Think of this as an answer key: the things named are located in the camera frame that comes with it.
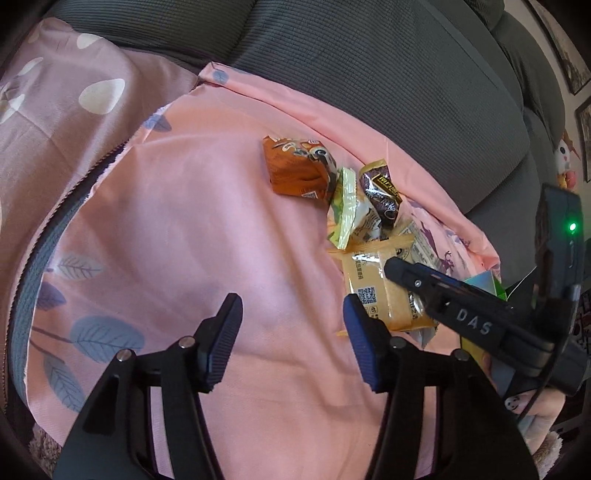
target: fingernail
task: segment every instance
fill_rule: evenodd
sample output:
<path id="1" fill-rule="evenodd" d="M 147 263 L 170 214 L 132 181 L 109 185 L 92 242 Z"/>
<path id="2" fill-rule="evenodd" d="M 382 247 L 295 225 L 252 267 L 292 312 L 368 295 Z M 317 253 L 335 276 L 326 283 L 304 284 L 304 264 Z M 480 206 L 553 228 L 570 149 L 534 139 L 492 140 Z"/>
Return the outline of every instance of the fingernail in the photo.
<path id="1" fill-rule="evenodd" d="M 507 407 L 507 410 L 511 410 L 511 411 L 517 410 L 517 407 L 519 407 L 519 395 L 516 395 L 515 397 L 507 398 L 505 400 L 505 407 Z"/>

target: snack package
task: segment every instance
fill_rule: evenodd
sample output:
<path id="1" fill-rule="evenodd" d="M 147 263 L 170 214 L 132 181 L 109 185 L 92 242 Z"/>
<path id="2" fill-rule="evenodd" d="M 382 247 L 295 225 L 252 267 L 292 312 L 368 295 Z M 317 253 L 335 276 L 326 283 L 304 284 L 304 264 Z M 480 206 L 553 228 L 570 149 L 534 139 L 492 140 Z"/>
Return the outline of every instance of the snack package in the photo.
<path id="1" fill-rule="evenodd" d="M 412 263 L 420 263 L 441 272 L 441 259 L 437 256 L 425 233 L 413 220 L 406 220 L 396 224 L 391 235 L 413 235 L 414 243 L 411 248 Z"/>
<path id="2" fill-rule="evenodd" d="M 359 182 L 382 220 L 382 237 L 387 238 L 398 217 L 402 198 L 390 179 L 386 161 L 382 159 L 364 166 L 359 170 Z"/>
<path id="3" fill-rule="evenodd" d="M 425 315 L 418 296 L 384 276 L 384 265 L 388 258 L 412 260 L 413 242 L 412 235 L 399 235 L 360 245 L 346 252 L 330 252 L 342 262 L 347 293 L 356 293 L 368 315 L 382 320 L 391 332 L 435 325 Z"/>
<path id="4" fill-rule="evenodd" d="M 357 186 L 355 172 L 340 168 L 335 194 L 327 217 L 328 239 L 338 249 L 377 240 L 381 220 L 371 202 Z"/>
<path id="5" fill-rule="evenodd" d="M 262 146 L 273 192 L 330 203 L 337 167 L 321 142 L 265 137 Z"/>

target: barcode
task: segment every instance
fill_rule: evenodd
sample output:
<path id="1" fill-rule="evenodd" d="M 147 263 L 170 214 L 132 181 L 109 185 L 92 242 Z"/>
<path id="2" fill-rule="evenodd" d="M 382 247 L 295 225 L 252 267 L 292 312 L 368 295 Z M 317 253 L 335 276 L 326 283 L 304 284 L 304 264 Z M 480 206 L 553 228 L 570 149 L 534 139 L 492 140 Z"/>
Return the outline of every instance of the barcode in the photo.
<path id="1" fill-rule="evenodd" d="M 378 299 L 375 297 L 375 287 L 358 288 L 357 296 L 363 305 L 378 302 Z"/>

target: brown snack wrapper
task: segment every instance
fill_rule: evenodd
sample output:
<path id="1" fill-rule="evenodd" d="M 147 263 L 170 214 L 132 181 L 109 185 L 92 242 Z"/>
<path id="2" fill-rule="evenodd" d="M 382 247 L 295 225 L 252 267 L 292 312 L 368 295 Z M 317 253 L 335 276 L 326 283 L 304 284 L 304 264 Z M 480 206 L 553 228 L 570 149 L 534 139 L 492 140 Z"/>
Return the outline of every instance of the brown snack wrapper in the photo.
<path id="1" fill-rule="evenodd" d="M 382 219 L 382 237 L 387 238 L 398 217 L 402 197 L 390 178 L 385 160 L 371 162 L 359 170 L 359 182 Z"/>
<path id="2" fill-rule="evenodd" d="M 391 332 L 433 327 L 418 296 L 387 280 L 384 265 L 388 258 L 412 262 L 413 235 L 399 235 L 353 249 L 330 251 L 342 262 L 345 290 L 356 293 L 368 315 L 382 320 Z"/>
<path id="3" fill-rule="evenodd" d="M 265 137 L 262 146 L 273 192 L 330 203 L 337 167 L 321 142 Z"/>

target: screw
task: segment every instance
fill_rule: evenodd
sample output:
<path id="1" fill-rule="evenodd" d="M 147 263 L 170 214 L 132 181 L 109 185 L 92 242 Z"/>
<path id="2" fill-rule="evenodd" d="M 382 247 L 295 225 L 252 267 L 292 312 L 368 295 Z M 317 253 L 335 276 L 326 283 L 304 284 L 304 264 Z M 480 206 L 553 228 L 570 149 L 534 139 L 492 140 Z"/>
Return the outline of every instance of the screw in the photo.
<path id="1" fill-rule="evenodd" d="M 195 339 L 191 336 L 183 337 L 178 341 L 180 348 L 191 348 L 193 345 L 195 345 Z"/>
<path id="2" fill-rule="evenodd" d="M 134 353 L 128 348 L 123 348 L 123 350 L 119 350 L 115 356 L 119 362 L 125 362 L 126 360 L 129 360 L 133 354 Z"/>
<path id="3" fill-rule="evenodd" d="M 453 351 L 453 356 L 456 357 L 460 362 L 467 362 L 470 359 L 470 354 L 461 348 Z"/>
<path id="4" fill-rule="evenodd" d="M 392 337 L 390 339 L 390 346 L 392 348 L 404 348 L 406 347 L 406 340 L 402 337 Z"/>

